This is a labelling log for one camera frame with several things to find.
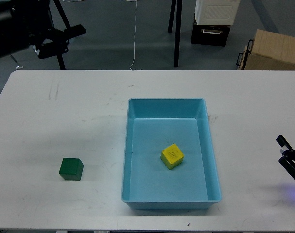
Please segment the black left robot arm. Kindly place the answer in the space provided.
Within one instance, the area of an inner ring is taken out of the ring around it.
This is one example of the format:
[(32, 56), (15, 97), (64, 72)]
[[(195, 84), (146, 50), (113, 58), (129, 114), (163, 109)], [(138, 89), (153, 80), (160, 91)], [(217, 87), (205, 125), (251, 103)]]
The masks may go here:
[(0, 1), (0, 57), (33, 46), (40, 59), (68, 52), (69, 41), (86, 33), (79, 24), (71, 26), (60, 1), (54, 4), (65, 29), (55, 28), (48, 0)]

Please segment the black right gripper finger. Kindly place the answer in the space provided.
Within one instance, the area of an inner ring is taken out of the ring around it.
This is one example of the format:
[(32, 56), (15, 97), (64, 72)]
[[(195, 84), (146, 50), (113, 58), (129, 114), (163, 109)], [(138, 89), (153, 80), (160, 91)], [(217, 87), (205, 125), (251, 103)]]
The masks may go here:
[(295, 180), (295, 150), (291, 147), (283, 135), (279, 135), (276, 141), (280, 145), (280, 153), (282, 157), (278, 160), (283, 168)]

